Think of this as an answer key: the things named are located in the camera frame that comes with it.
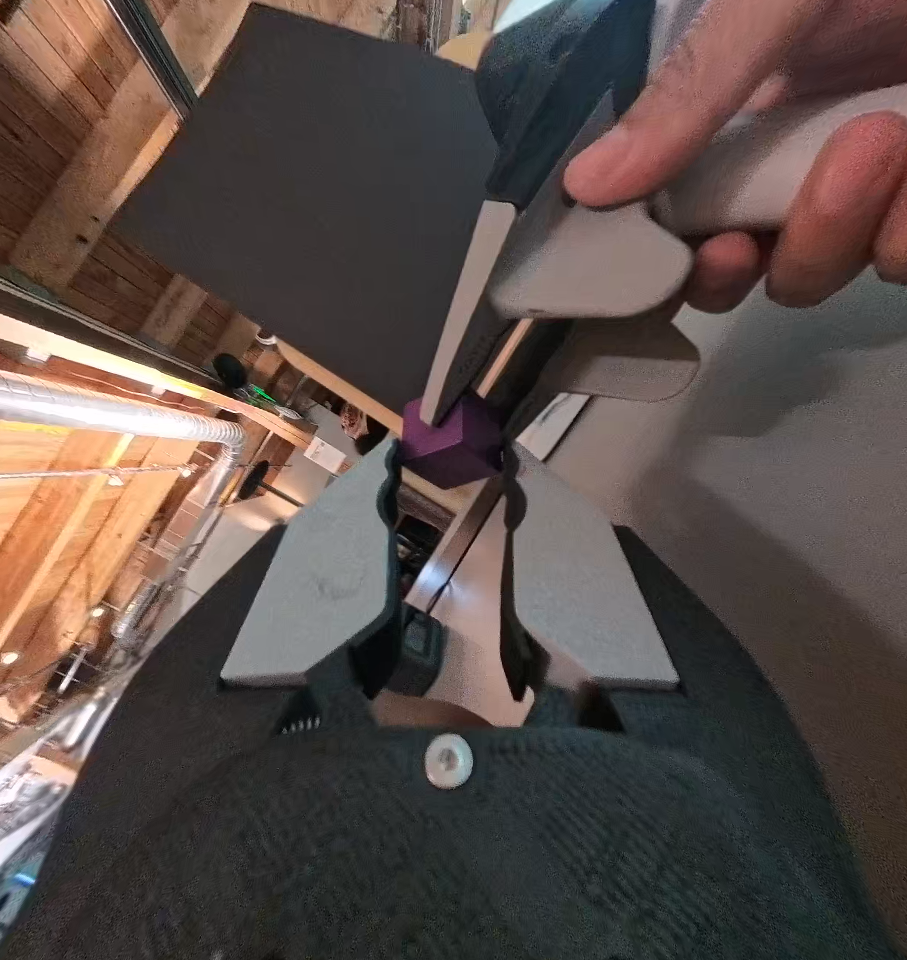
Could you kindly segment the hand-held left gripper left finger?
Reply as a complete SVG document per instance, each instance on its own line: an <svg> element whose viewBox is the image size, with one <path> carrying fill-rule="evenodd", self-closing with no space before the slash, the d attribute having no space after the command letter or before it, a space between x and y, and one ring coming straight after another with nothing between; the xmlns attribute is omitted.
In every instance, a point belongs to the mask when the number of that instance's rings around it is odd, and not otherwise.
<svg viewBox="0 0 907 960"><path fill-rule="evenodd" d="M384 438L287 524L220 671L230 689L302 684L330 655L376 697L399 664L397 438Z"/></svg>

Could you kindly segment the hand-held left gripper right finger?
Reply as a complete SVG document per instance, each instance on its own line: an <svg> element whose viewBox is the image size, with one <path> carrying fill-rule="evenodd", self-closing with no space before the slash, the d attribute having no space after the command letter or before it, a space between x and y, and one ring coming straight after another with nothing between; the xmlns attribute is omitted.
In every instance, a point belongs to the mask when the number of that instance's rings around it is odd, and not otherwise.
<svg viewBox="0 0 907 960"><path fill-rule="evenodd" d="M517 701L676 691L680 678L610 521L519 444L504 451L499 654Z"/></svg>

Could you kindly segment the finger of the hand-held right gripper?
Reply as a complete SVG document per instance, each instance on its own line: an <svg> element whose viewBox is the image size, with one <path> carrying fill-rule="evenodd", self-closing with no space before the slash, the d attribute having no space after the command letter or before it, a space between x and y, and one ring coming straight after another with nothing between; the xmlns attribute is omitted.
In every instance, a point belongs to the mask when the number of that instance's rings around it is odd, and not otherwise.
<svg viewBox="0 0 907 960"><path fill-rule="evenodd" d="M477 384L509 436L561 395L663 402L700 370L700 351L669 318L523 320Z"/></svg>
<svg viewBox="0 0 907 960"><path fill-rule="evenodd" d="M634 202L608 209L563 198L518 212L486 200L471 237L423 391L438 425L516 322L625 320L684 286L691 248Z"/></svg>

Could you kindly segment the purple cube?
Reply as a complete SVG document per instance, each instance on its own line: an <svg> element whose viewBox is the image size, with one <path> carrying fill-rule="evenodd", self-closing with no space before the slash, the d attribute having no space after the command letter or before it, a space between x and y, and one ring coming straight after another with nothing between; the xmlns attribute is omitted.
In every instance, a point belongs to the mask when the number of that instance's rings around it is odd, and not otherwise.
<svg viewBox="0 0 907 960"><path fill-rule="evenodd" d="M485 401L467 391L439 425L421 419L421 399L405 404L399 461L438 489L449 490L498 474L504 438L498 418Z"/></svg>

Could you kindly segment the person's right hand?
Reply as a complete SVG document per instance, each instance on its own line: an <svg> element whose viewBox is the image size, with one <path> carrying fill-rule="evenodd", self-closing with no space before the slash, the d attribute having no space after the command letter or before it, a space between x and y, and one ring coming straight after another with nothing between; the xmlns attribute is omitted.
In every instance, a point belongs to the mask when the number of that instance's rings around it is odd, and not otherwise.
<svg viewBox="0 0 907 960"><path fill-rule="evenodd" d="M904 83L907 2L707 2L564 186L586 207L624 205L676 178L742 109ZM907 286L907 120L889 111L832 135L777 234L699 243L683 299L720 314L765 280L770 301L807 308L868 266Z"/></svg>

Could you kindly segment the black panel with wooden rim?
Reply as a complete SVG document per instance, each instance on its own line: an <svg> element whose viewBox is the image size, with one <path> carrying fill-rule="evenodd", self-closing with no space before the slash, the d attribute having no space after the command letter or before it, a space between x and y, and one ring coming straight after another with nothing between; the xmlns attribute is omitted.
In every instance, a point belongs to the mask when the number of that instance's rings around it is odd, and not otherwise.
<svg viewBox="0 0 907 960"><path fill-rule="evenodd" d="M252 4L113 227L399 415L496 152L472 70Z"/></svg>

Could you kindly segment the long ceiling light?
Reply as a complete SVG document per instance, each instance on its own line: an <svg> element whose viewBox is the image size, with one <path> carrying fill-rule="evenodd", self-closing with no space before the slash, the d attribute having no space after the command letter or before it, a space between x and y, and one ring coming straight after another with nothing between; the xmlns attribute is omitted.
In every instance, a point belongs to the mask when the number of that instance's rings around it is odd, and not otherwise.
<svg viewBox="0 0 907 960"><path fill-rule="evenodd" d="M46 360L56 356L103 373L135 380L151 388L163 388L201 400L203 388L159 369L71 340L25 321L0 313L0 341L24 348L28 358Z"/></svg>

